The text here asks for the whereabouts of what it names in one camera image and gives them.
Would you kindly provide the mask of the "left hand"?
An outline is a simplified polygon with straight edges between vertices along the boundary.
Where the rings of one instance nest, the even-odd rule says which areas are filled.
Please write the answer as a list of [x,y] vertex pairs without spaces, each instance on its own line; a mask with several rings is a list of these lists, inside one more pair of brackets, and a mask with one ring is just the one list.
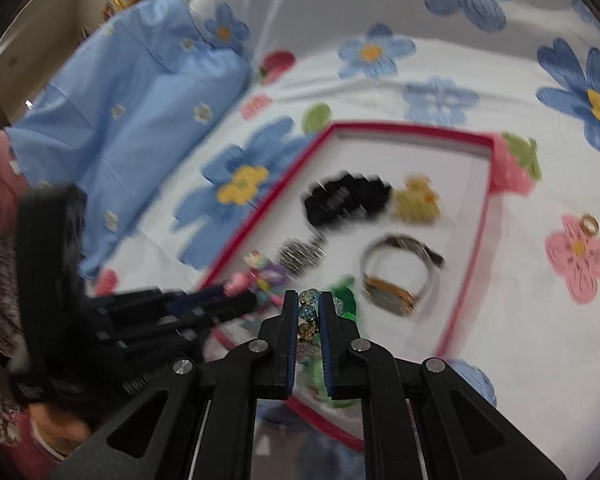
[[69,455],[92,435],[82,419],[52,404],[30,404],[28,411],[38,440],[61,455]]

